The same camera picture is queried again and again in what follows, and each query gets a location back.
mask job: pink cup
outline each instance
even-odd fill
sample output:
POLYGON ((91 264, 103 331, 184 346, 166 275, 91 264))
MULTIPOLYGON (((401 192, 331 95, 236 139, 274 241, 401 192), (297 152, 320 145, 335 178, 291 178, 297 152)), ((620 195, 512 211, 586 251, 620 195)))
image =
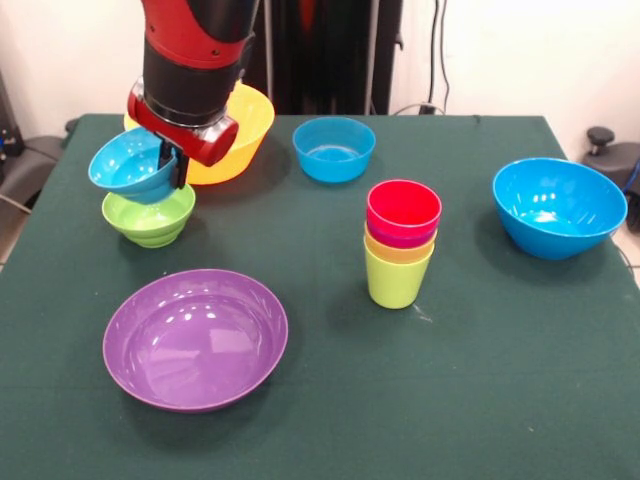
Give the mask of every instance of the pink cup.
POLYGON ((391 235, 384 230, 380 230, 377 226, 369 223, 367 219, 367 228, 373 238, 380 243, 384 243, 389 247, 394 248, 416 248, 427 243, 435 235, 437 226, 432 231, 425 233, 418 237, 397 237, 391 235))

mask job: floor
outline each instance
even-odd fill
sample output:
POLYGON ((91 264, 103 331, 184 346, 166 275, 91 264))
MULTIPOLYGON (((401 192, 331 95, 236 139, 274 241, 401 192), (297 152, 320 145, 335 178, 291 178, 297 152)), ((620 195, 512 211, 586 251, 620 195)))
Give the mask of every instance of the floor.
MULTIPOLYGON (((0 272, 29 219, 29 215, 19 211, 9 217, 6 225, 0 225, 0 272)), ((623 259, 629 264, 630 271, 633 272, 636 284, 640 288, 640 235, 631 234, 627 226, 623 225, 613 236, 613 241, 624 253, 623 259)))
POLYGON ((3 215, 3 224, 0 225, 0 272, 4 264, 7 263, 28 219, 29 215, 18 210, 11 215, 3 215))

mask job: white wall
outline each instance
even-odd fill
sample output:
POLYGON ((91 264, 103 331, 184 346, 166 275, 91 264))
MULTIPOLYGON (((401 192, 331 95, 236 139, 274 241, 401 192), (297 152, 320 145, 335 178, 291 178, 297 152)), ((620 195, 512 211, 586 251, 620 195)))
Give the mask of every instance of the white wall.
POLYGON ((23 135, 123 112, 143 43, 136 0, 0 0, 0 70, 23 135))
MULTIPOLYGON (((434 0, 404 0, 392 111, 425 101, 434 0)), ((545 115, 578 159, 585 130, 640 141, 640 2, 449 0, 445 56, 451 114, 545 115)), ((444 83, 438 78, 441 105, 444 83)))
MULTIPOLYGON (((392 109, 425 100, 428 88, 434 0, 404 2, 392 109)), ((449 2, 449 113, 545 115, 572 158, 593 124, 640 140, 640 2, 449 2)), ((26 136, 124 110, 142 68, 139 1, 2 0, 0 26, 0 69, 26 136)))

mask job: light blue bowl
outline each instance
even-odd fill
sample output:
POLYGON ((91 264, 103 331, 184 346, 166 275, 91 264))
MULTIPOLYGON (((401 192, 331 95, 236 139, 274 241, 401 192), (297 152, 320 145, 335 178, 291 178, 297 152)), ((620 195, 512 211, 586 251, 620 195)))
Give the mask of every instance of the light blue bowl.
POLYGON ((91 160, 89 178, 98 187, 136 203, 161 202, 174 191, 176 158, 158 170, 160 139, 144 128, 121 133, 91 160))
POLYGON ((364 173, 376 136, 368 126, 346 117, 309 120, 293 133, 302 170, 325 183, 343 183, 364 173))
POLYGON ((513 241, 547 260, 594 247, 627 216, 627 201, 611 180, 567 160, 513 162, 493 179, 493 196, 513 241))

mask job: purple bowl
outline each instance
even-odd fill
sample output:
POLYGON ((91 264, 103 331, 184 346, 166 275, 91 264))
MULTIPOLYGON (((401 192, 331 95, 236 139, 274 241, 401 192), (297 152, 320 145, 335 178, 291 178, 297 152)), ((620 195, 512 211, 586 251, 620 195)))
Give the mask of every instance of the purple bowl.
POLYGON ((438 229, 438 222, 436 222, 435 228, 424 235, 419 235, 417 237, 396 237, 395 235, 390 235, 389 233, 380 230, 368 221, 366 225, 373 238, 378 240, 380 243, 384 243, 385 245, 394 248, 416 248, 420 245, 424 245, 433 238, 436 230, 438 229))
POLYGON ((287 315, 256 280, 227 270, 163 277, 129 297, 104 335, 107 370, 154 407, 198 413, 253 391, 287 344, 287 315))

